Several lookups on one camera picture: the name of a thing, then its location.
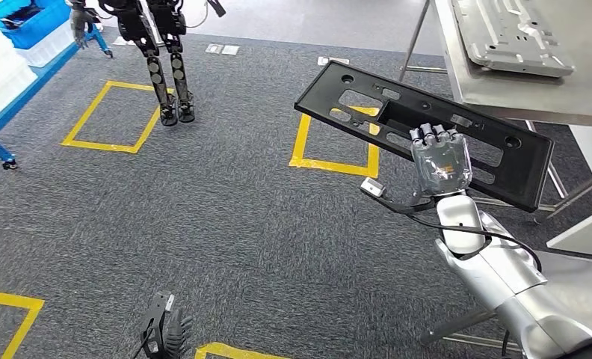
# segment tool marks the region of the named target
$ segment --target carpet floor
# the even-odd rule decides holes
[[[116,36],[105,33],[108,43]],[[210,43],[241,48],[213,55]],[[193,318],[193,347],[216,341],[288,358],[499,357],[419,345],[429,326],[475,308],[437,257],[436,231],[360,194],[362,177],[288,166],[300,122],[293,103],[320,71],[318,56],[395,78],[403,54],[205,35],[188,35],[184,46],[197,120],[157,123],[137,154],[60,145],[108,80],[150,85],[134,46],[112,46],[112,60],[93,45],[80,51],[0,132],[20,163],[0,165],[0,292],[45,301],[15,358],[129,358],[162,289]],[[170,79],[167,54],[161,60]],[[443,64],[427,55],[413,62]],[[451,96],[447,76],[409,73],[407,83]],[[76,139],[132,145],[156,107],[153,92],[112,88]],[[569,129],[538,128],[556,140],[556,168],[575,187],[590,172]],[[304,154],[364,165],[366,151],[314,120]],[[408,198],[412,164],[381,151],[379,168],[393,196]],[[557,200],[547,187],[545,201]],[[482,208],[543,250],[592,214],[592,192],[542,225],[517,209]],[[0,306],[0,355],[24,315]],[[499,339],[502,329],[488,322],[469,333]]]

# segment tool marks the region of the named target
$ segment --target round hole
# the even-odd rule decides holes
[[[509,148],[520,148],[522,142],[520,141],[520,139],[515,138],[514,136],[508,136],[505,138],[505,144]]]

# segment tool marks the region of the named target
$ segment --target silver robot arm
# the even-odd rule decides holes
[[[530,359],[592,358],[592,329],[546,288],[535,253],[466,195],[472,170],[465,138],[441,126],[410,131],[423,194],[436,203],[440,224],[382,199],[384,187],[367,179],[361,189],[395,212],[438,227],[437,250],[488,312],[495,313]]]

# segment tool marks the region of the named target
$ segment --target yellow tape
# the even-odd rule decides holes
[[[28,309],[28,314],[23,319],[23,323],[16,330],[16,333],[12,337],[10,344],[7,345],[5,352],[1,356],[1,359],[10,359],[14,356],[14,353],[21,345],[23,338],[30,330],[32,323],[37,318],[40,309],[43,307],[45,301],[43,299],[23,297],[21,295],[13,295],[7,293],[0,293],[0,305],[8,305],[11,307],[19,307]]]
[[[149,120],[147,127],[140,134],[138,142],[136,142],[133,146],[126,146],[126,145],[122,145],[122,144],[100,144],[98,142],[79,141],[79,140],[75,139],[76,135],[78,134],[78,131],[81,130],[84,123],[87,121],[87,119],[89,119],[89,116],[91,116],[91,114],[96,109],[96,107],[98,107],[98,105],[100,104],[100,101],[102,101],[102,98],[107,94],[107,92],[109,92],[109,89],[111,89],[112,86],[115,86],[118,88],[132,88],[135,90],[145,90],[145,91],[152,91],[152,92],[155,91],[152,86],[129,84],[127,82],[118,82],[118,81],[111,81],[111,80],[107,81],[105,83],[105,85],[102,86],[100,93],[98,93],[96,98],[94,98],[93,101],[91,102],[91,104],[89,104],[89,107],[87,107],[87,110],[84,111],[84,113],[82,114],[80,119],[78,119],[78,122],[76,122],[76,125],[72,128],[72,130],[67,135],[67,137],[65,137],[63,142],[61,142],[61,144],[63,146],[83,147],[83,148],[89,148],[92,150],[128,152],[128,153],[137,153],[140,150],[140,147],[142,147],[144,142],[147,140],[147,138],[151,134],[151,131],[153,130],[153,127],[155,126],[155,123],[157,122],[157,119],[159,118],[159,106],[158,106],[158,108],[155,109],[155,112],[153,112],[153,115],[151,116],[151,119]],[[168,91],[168,93],[172,93],[173,89],[168,88],[167,91]]]
[[[231,359],[288,359],[276,355],[261,354],[251,350],[237,349],[222,343],[208,343],[197,348],[194,359],[206,359],[207,354],[218,355]]]
[[[100,101],[102,101],[102,98],[107,94],[107,92],[109,92],[110,88],[111,88],[111,85],[109,84],[109,82],[107,82],[104,86],[102,86],[102,90],[100,91],[100,93],[98,93],[96,98],[93,99],[92,103],[89,104],[89,107],[87,107],[87,109],[84,110],[84,113],[82,114],[82,116],[80,116],[80,118],[78,119],[78,122],[76,123],[74,128],[70,131],[70,133],[67,135],[67,137],[65,137],[65,139],[63,140],[62,145],[64,145],[64,146],[71,145],[70,142],[73,141],[73,139],[76,137],[76,135],[78,134],[78,131],[80,131],[80,129],[83,127],[85,121],[87,121],[89,116],[91,116],[91,114],[93,113],[93,110],[95,110],[96,107],[98,107],[98,104],[100,104]]]
[[[353,107],[351,108],[375,116],[379,112],[379,108],[373,107]],[[292,159],[289,161],[290,167],[305,167],[316,168],[319,170],[340,172],[343,174],[354,174],[357,176],[365,176],[377,178],[379,174],[380,162],[380,148],[369,144],[367,149],[366,167],[347,165],[345,163],[321,161],[318,159],[305,159],[305,144],[307,142],[307,135],[309,134],[309,125],[311,124],[311,117],[303,114],[300,116],[300,124],[298,125],[298,133],[296,134],[296,141],[294,142],[294,150],[292,151]],[[369,132],[376,135],[380,128],[373,123],[369,124]]]

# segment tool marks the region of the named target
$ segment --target white label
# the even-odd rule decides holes
[[[238,52],[238,46],[225,45],[221,54],[222,55],[236,55],[237,52]]]
[[[329,61],[336,60],[338,62],[342,62],[343,64],[349,65],[349,60],[347,58],[330,58],[328,56],[319,56],[318,57],[318,65],[324,66],[329,64]]]
[[[215,43],[211,43],[210,45],[208,45],[206,52],[211,53],[211,54],[220,54],[222,49],[223,49],[223,45],[217,45]]]

